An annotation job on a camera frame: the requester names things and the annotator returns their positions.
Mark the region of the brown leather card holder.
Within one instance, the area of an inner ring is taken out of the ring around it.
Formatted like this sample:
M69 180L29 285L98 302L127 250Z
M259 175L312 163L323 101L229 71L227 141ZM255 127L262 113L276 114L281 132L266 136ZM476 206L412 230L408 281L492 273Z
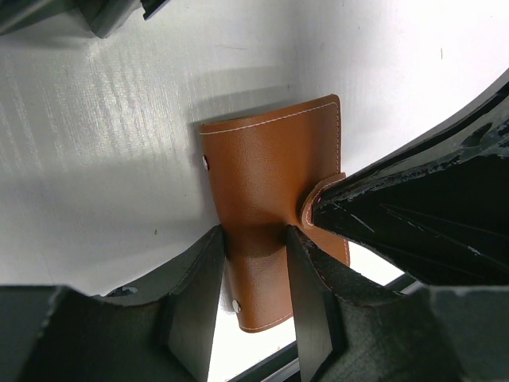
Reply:
M345 177L340 99L327 95L200 128L204 164L222 225L239 328L270 329L293 314L286 229L349 263L348 242L313 223L313 203Z

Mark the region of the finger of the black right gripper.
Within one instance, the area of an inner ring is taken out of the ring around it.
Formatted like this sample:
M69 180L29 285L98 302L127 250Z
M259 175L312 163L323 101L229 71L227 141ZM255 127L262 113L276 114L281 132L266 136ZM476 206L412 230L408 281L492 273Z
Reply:
M333 186L313 223L428 285L508 283L508 123L486 123L450 154Z
M325 189L322 199L354 199L458 166L476 157L508 163L508 72L452 117Z

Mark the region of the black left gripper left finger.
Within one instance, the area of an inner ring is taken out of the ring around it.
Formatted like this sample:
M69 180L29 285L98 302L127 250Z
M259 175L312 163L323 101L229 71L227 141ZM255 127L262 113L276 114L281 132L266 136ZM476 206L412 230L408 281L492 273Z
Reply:
M223 265L223 233L214 227L105 296L3 286L2 380L205 381Z

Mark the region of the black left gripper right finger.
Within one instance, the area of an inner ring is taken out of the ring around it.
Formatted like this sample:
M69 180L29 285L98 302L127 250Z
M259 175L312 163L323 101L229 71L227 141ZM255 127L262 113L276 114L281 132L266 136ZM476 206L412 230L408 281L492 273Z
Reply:
M505 381L508 289L427 286L401 294L286 231L304 381Z

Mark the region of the black plastic card box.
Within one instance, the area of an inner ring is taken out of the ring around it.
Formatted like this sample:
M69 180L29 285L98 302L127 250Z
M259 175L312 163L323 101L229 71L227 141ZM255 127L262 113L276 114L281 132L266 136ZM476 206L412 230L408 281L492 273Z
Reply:
M62 13L77 14L98 38L105 39L123 26L131 14L143 10L149 20L168 0L13 0L1 2L1 34L7 35Z

